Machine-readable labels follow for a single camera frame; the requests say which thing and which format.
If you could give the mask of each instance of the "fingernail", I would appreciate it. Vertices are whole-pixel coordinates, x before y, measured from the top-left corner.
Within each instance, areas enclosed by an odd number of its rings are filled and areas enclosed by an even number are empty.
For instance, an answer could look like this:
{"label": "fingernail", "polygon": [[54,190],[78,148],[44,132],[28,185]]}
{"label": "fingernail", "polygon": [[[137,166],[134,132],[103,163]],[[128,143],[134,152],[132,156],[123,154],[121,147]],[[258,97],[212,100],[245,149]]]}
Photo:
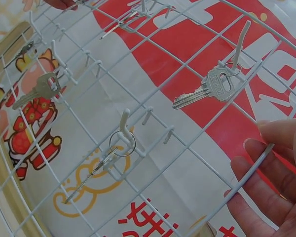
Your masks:
{"label": "fingernail", "polygon": [[231,189],[227,190],[226,192],[224,192],[223,197],[227,196],[227,194],[229,194],[231,191]]}
{"label": "fingernail", "polygon": [[268,121],[268,120],[260,120],[260,121],[257,121],[257,126],[262,127],[262,126],[266,125],[269,122],[270,121]]}
{"label": "fingernail", "polygon": [[243,144],[242,144],[242,146],[243,146],[244,149],[246,148],[245,146],[246,146],[246,143],[247,143],[248,140],[250,140],[250,138],[247,138],[247,139],[243,142]]}

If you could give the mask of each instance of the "key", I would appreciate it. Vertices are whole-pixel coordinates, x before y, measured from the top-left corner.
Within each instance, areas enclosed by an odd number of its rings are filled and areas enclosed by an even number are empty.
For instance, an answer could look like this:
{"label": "key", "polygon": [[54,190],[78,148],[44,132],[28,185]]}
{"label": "key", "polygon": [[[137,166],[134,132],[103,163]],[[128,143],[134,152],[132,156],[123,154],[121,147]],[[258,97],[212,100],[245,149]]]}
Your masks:
{"label": "key", "polygon": [[[56,88],[53,90],[51,86],[49,85],[49,78],[54,78],[56,83]],[[56,96],[61,90],[60,84],[58,82],[57,76],[55,73],[46,73],[42,76],[40,76],[37,79],[36,86],[31,90],[30,93],[21,96],[21,98],[16,101],[12,108],[14,110],[22,107],[29,101],[38,98],[38,97],[44,97],[45,99],[51,99],[52,97]]]}
{"label": "key", "polygon": [[87,175],[87,177],[81,182],[78,188],[63,202],[64,204],[67,204],[74,197],[74,195],[81,190],[81,188],[88,181],[88,179],[90,179],[102,166],[106,165],[108,162],[112,160],[116,150],[117,148],[114,148],[113,151],[110,151],[108,155],[99,162],[97,167],[90,174]]}
{"label": "key", "polygon": [[103,35],[100,39],[103,39],[104,37],[106,37],[108,34],[112,33],[113,31],[115,31],[118,27],[122,26],[123,24],[126,23],[127,19],[135,16],[138,12],[134,11],[130,16],[126,17],[122,22],[119,22],[116,26],[114,26],[112,29],[110,29],[108,32],[106,32],[105,35]]}
{"label": "key", "polygon": [[18,57],[26,54],[28,51],[30,51],[30,49],[34,46],[34,41],[29,42],[27,45],[23,46],[21,48],[21,51],[12,59],[12,61],[10,61],[3,69],[6,69],[8,66],[11,65],[11,63],[14,62],[15,59],[17,59]]}
{"label": "key", "polygon": [[[216,97],[219,101],[227,101],[235,92],[234,85],[228,75],[226,68],[216,68],[209,71],[207,78],[201,86],[193,93],[183,94],[175,98],[172,108],[176,110],[181,109],[207,96]],[[226,90],[223,85],[225,80],[228,81],[229,90]]]}

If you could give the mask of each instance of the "metal key ring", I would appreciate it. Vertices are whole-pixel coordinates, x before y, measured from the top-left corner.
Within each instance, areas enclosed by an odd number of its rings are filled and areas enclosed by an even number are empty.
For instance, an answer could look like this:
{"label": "metal key ring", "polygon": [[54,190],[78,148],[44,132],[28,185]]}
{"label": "metal key ring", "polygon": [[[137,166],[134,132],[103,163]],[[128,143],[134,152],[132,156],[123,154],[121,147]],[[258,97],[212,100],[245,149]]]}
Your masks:
{"label": "metal key ring", "polygon": [[[113,137],[115,134],[117,134],[118,132],[121,132],[121,130],[118,130],[118,131],[114,132],[114,133],[111,135],[111,137],[110,137],[110,140],[109,140],[109,146],[110,146],[110,150],[111,150],[111,151],[113,151],[113,148],[112,148],[112,146],[111,146],[112,137]],[[129,156],[130,154],[132,154],[132,153],[135,151],[135,148],[136,148],[136,139],[135,139],[135,136],[134,136],[132,133],[130,133],[130,134],[132,135],[132,138],[134,139],[134,148],[133,148],[133,150],[132,150],[129,154],[127,154],[127,155],[119,155],[119,154],[114,153],[114,154],[117,155],[118,157],[127,157],[127,156]]]}
{"label": "metal key ring", "polygon": [[[229,64],[233,64],[233,62],[225,63],[224,66],[227,66],[227,65],[229,65]],[[237,63],[237,66],[239,66],[239,72],[237,72],[237,73],[235,73],[235,74],[228,75],[228,77],[234,77],[234,76],[239,75],[239,74],[241,73],[241,71],[242,71],[242,66],[241,66],[239,63]]]}

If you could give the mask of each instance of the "chinese character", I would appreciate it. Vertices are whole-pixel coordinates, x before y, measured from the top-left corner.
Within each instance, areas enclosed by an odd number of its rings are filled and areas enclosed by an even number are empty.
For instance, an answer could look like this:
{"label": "chinese character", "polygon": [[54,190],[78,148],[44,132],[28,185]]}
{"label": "chinese character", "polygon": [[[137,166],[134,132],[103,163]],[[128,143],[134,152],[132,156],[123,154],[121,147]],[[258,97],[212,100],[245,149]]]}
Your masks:
{"label": "chinese character", "polygon": [[[156,215],[155,212],[151,212],[151,214],[148,214],[145,210],[142,210],[147,204],[143,202],[138,207],[136,207],[136,204],[134,202],[131,203],[131,212],[126,217],[127,219],[120,219],[118,220],[119,224],[127,224],[128,220],[133,219],[133,222],[138,227],[143,227],[147,224],[151,225],[151,228],[143,234],[143,237],[149,237],[151,234],[155,231],[157,231],[161,237],[169,237],[173,230],[169,229],[167,232],[161,227],[163,224],[163,220],[154,221],[154,217]],[[138,214],[141,214],[141,216],[144,218],[143,221],[138,220]],[[165,213],[163,215],[164,219],[167,219],[170,215],[168,213]],[[173,225],[174,229],[177,229],[179,227],[178,224],[174,223]],[[139,237],[139,234],[136,231],[127,231],[123,233],[123,237]]]}
{"label": "chinese character", "polygon": [[237,235],[235,235],[234,233],[233,233],[233,230],[234,230],[235,228],[232,226],[232,227],[230,227],[230,229],[229,230],[227,230],[225,227],[220,227],[219,228],[219,231],[220,232],[222,232],[224,235],[223,235],[223,237],[237,237]]}

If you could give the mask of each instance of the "red cartoon outfit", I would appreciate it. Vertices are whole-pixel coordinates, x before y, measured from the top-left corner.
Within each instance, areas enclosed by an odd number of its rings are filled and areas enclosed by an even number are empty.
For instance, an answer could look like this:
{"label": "red cartoon outfit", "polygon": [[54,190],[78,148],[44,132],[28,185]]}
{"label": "red cartoon outfit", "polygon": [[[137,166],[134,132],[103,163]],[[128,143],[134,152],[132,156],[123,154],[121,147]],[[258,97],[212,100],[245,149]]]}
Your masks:
{"label": "red cartoon outfit", "polygon": [[[31,147],[31,144],[33,143],[31,132],[37,139],[46,126],[51,124],[57,116],[57,110],[54,102],[51,102],[50,99],[44,99],[43,97],[36,98],[32,102],[29,102],[23,109],[23,113],[29,128],[27,128],[23,118],[18,116],[13,125],[14,132],[6,140],[10,150],[9,155],[14,166],[22,159]],[[40,138],[38,144],[48,162],[53,160],[58,155],[61,142],[62,140],[59,136],[51,136],[50,130],[48,130],[43,137]],[[46,165],[39,150],[36,146],[34,146],[16,170],[20,180],[25,179],[28,161],[32,164],[35,170],[40,170]]]}

